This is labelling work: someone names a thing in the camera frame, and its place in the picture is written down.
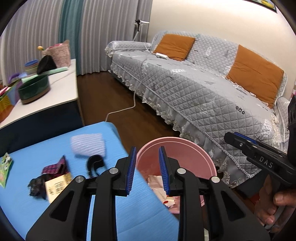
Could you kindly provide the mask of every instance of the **paper card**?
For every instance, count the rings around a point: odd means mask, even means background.
[[[60,177],[56,177],[45,182],[46,194],[49,203],[52,203],[53,200],[66,188],[66,186],[71,182],[72,177],[71,173],[67,173]]]

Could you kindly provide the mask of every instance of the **red plaid fabric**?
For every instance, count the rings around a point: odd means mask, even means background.
[[[47,167],[44,167],[42,169],[41,175],[42,174],[51,174],[53,178],[62,176],[66,173],[68,173],[68,167],[67,167],[67,161],[65,156],[62,156],[62,158],[59,160],[58,163],[49,165]]]

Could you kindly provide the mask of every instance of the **metal screw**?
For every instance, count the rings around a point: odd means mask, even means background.
[[[179,174],[185,174],[186,173],[186,170],[184,168],[178,168],[177,172]]]
[[[111,168],[111,169],[109,170],[109,172],[110,172],[111,174],[116,174],[116,173],[118,173],[118,169],[117,169],[116,167],[113,167],[113,168]]]
[[[218,182],[220,182],[220,178],[218,178],[218,177],[212,177],[211,178],[211,181],[214,182],[214,183],[218,183]]]
[[[84,180],[84,177],[83,177],[83,176],[78,176],[78,177],[75,178],[75,181],[76,181],[77,183],[80,183],[80,182],[82,182],[83,180]]]

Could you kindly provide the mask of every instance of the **human hand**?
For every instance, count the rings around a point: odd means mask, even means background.
[[[296,207],[296,190],[290,189],[272,195],[272,181],[268,175],[259,192],[260,199],[255,205],[255,215],[262,225],[272,225],[277,206],[287,206],[274,224],[271,232],[279,232]]]

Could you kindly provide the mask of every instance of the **gray quilted sofa cover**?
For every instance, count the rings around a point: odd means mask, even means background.
[[[185,61],[160,59],[151,53],[167,33],[195,37]],[[203,147],[232,188],[260,169],[224,142],[226,132],[237,131],[283,151],[289,138],[286,113],[278,111],[279,104],[288,103],[282,97],[287,75],[274,109],[269,109],[252,93],[225,79],[237,49],[238,44],[224,39],[175,31],[157,33],[152,43],[113,41],[105,49],[112,58],[111,70],[167,124],[173,124],[180,137]]]

